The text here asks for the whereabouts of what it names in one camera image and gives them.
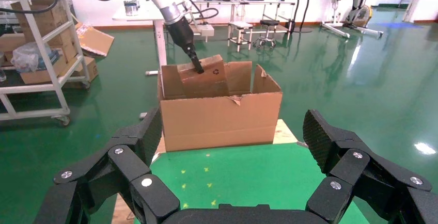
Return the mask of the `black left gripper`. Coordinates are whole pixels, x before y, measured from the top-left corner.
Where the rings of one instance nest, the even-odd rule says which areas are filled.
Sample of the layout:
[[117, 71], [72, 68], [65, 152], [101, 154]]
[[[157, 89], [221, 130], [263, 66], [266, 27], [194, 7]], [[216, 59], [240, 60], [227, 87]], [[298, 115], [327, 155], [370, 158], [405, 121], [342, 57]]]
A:
[[174, 44], [181, 47], [183, 51], [188, 55], [196, 72], [198, 74], [204, 73], [204, 69], [195, 51], [194, 33], [190, 28], [189, 22], [186, 17], [182, 17], [180, 20], [172, 24], [166, 24], [165, 26]]

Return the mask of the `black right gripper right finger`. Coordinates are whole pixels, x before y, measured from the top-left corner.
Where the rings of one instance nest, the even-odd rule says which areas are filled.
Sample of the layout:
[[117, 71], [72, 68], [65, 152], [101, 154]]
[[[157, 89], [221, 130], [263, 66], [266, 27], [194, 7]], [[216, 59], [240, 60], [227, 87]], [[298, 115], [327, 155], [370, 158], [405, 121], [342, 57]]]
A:
[[437, 223], [437, 194], [424, 177], [376, 153], [352, 131], [306, 112], [303, 138], [325, 175], [306, 203], [326, 223], [339, 223], [360, 198], [388, 223]]

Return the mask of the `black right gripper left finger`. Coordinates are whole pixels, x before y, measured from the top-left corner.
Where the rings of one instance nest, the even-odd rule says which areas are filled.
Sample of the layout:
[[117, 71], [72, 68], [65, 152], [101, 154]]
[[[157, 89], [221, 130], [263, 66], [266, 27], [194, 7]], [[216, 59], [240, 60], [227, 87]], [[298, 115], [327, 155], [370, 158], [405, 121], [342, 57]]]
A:
[[102, 149], [55, 175], [34, 223], [89, 223], [117, 194], [141, 223], [163, 223], [180, 201], [150, 169], [161, 136], [159, 108], [117, 130]]

